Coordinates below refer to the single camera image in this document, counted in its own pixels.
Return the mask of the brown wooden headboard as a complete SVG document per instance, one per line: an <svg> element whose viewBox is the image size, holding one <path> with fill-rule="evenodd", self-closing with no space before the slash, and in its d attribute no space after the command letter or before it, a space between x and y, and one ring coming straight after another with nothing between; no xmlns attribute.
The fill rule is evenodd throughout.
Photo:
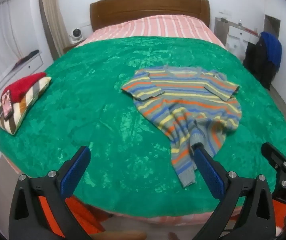
<svg viewBox="0 0 286 240"><path fill-rule="evenodd" d="M187 15L210 25L208 0L100 0L89 12L93 31L154 15Z"/></svg>

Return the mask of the green bed blanket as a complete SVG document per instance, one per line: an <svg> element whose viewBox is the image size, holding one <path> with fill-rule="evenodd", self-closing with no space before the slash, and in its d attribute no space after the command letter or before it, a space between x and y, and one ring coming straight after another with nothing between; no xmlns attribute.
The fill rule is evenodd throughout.
<svg viewBox="0 0 286 240"><path fill-rule="evenodd" d="M182 187L170 164L168 138L121 91L136 70L163 64L219 70L240 85L240 127L215 159L247 178L263 174L274 188L275 171L260 148L268 141L286 156L283 114L233 54L190 38L128 37L69 51L46 70L50 86L16 134L0 129L0 152L38 177L88 146L91 162L75 191L83 202L121 215L203 222L218 201L199 173L193 185Z"/></svg>

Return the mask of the pink striped bed sheet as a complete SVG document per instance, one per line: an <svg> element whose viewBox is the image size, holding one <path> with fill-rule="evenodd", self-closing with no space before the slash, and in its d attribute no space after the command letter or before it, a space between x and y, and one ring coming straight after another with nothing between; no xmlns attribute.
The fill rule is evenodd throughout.
<svg viewBox="0 0 286 240"><path fill-rule="evenodd" d="M186 15L154 15L104 27L94 31L79 46L133 36L195 38L225 47L202 20Z"/></svg>

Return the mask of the striped knit sweater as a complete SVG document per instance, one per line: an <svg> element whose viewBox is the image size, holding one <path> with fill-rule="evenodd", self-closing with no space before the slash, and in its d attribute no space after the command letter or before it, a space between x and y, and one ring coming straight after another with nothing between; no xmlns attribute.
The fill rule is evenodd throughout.
<svg viewBox="0 0 286 240"><path fill-rule="evenodd" d="M242 118L240 86L201 67L160 66L137 70L122 86L137 110L170 140L171 163L183 187L195 183L192 146L213 157Z"/></svg>

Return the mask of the red folded garment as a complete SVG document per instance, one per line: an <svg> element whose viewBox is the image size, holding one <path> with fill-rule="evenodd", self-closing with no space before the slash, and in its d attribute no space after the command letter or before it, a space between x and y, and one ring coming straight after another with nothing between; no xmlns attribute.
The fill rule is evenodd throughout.
<svg viewBox="0 0 286 240"><path fill-rule="evenodd" d="M8 85L1 94L0 102L3 102L3 95L9 91L10 92L10 99L12 103L21 102L25 94L28 90L40 79L46 77L45 72L40 72L36 74L32 74L26 77L22 77L21 79L17 80L16 82Z"/></svg>

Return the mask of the beige curtain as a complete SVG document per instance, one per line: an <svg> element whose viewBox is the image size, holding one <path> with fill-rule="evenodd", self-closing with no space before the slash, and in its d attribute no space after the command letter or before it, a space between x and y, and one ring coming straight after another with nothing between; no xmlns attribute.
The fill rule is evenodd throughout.
<svg viewBox="0 0 286 240"><path fill-rule="evenodd" d="M58 0L40 0L45 36L54 60L64 54L63 49L70 44Z"/></svg>

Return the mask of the striped folded pillow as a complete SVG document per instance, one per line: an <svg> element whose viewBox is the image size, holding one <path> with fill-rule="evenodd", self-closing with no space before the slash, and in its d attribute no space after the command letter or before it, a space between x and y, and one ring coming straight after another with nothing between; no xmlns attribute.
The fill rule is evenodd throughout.
<svg viewBox="0 0 286 240"><path fill-rule="evenodd" d="M11 135L14 135L19 129L26 113L45 92L50 85L50 81L51 77L49 76L40 79L28 90L21 102L13 103L14 113L7 121L4 120L3 109L0 102L0 127Z"/></svg>

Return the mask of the blue jacket on chair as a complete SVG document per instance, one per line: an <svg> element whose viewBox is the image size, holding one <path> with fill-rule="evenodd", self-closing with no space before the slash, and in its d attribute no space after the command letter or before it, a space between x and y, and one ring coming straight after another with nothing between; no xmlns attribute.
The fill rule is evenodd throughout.
<svg viewBox="0 0 286 240"><path fill-rule="evenodd" d="M260 36L266 46L268 61L274 64L276 71L279 71L282 59L282 45L280 41L274 34L266 31L261 32Z"/></svg>

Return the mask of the pink patterned small item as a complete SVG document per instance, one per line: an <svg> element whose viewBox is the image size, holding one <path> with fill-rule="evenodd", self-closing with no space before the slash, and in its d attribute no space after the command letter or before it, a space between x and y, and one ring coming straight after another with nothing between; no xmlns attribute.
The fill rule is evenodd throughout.
<svg viewBox="0 0 286 240"><path fill-rule="evenodd" d="M4 120L7 121L14 113L10 90L7 90L1 96L1 105L3 109Z"/></svg>

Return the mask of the white desk with drawer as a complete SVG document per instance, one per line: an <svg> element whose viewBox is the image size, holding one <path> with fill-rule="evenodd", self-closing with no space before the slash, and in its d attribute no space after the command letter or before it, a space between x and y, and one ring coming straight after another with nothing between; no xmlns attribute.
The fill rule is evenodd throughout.
<svg viewBox="0 0 286 240"><path fill-rule="evenodd" d="M218 17L215 18L214 34L241 62L245 59L247 46L256 44L259 40L259 35L252 33L246 27Z"/></svg>

